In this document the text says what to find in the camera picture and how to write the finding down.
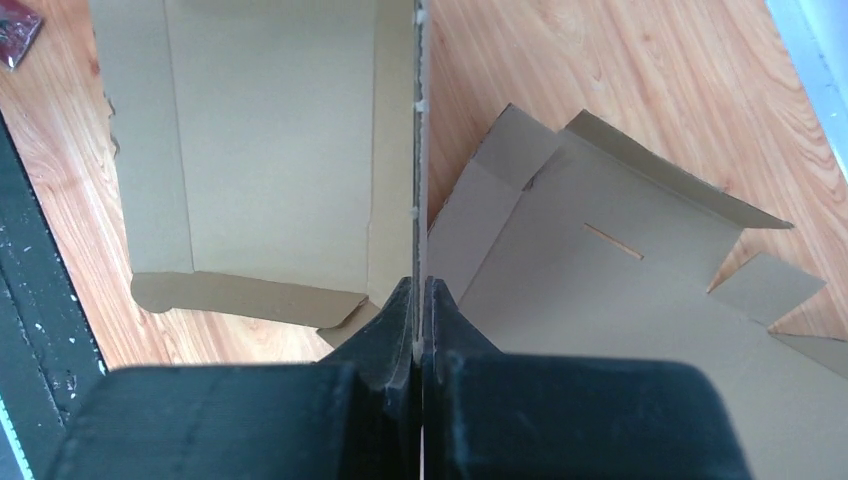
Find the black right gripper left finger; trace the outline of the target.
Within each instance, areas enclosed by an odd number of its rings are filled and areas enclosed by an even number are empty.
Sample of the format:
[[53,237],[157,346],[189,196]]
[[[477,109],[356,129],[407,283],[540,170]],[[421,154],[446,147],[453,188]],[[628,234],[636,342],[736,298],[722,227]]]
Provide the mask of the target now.
[[313,363],[133,367],[73,418],[51,479],[415,479],[401,280],[362,330]]

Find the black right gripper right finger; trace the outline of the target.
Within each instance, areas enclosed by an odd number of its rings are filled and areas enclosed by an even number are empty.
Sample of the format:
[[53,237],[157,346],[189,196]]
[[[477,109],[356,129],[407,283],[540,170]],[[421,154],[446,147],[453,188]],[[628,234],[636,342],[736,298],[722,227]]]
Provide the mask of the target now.
[[718,392],[679,362],[508,354],[429,278],[427,479],[747,479]]

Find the brown cardboard box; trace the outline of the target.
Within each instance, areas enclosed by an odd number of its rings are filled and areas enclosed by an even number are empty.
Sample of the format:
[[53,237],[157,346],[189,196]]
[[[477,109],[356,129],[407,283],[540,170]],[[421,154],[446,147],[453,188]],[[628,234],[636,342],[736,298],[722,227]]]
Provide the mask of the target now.
[[421,268],[425,1],[93,1],[133,300],[339,346]]

